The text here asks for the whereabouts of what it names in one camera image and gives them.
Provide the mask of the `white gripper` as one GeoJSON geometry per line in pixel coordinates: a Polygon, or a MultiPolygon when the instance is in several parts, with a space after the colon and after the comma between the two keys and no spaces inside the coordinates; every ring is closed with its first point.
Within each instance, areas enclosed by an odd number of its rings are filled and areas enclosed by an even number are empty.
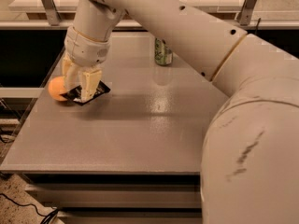
{"type": "Polygon", "coordinates": [[[102,77],[102,70],[89,68],[78,73],[78,65],[90,67],[106,60],[109,51],[109,42],[98,42],[78,33],[73,27],[67,29],[64,40],[66,53],[62,61],[62,75],[64,87],[71,91],[78,85],[81,86],[80,100],[85,103],[90,101],[102,77]]]}

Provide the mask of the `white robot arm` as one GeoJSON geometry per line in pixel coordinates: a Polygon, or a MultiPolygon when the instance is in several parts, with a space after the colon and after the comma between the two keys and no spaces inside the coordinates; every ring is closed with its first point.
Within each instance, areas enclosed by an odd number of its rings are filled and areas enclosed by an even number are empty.
{"type": "Polygon", "coordinates": [[[65,86],[90,101],[123,15],[228,96],[200,167],[203,224],[299,224],[299,61],[179,0],[79,0],[67,30],[65,86]]]}

